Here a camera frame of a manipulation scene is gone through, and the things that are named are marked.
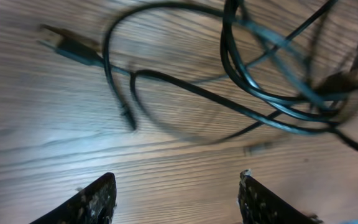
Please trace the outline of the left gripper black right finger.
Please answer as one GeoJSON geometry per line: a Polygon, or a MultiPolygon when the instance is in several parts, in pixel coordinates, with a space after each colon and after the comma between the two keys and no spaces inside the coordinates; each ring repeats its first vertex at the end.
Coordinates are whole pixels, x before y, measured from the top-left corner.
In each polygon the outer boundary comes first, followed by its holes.
{"type": "Polygon", "coordinates": [[[252,177],[251,170],[240,173],[237,197],[242,222],[246,224],[319,224],[315,214],[301,213],[252,177]]]}

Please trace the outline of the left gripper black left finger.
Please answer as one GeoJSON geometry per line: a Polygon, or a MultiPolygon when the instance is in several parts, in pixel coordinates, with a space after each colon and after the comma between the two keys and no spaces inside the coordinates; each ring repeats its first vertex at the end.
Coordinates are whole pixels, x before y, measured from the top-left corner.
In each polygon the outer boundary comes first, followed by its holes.
{"type": "Polygon", "coordinates": [[[111,224],[116,195],[115,175],[107,172],[30,224],[111,224]]]}

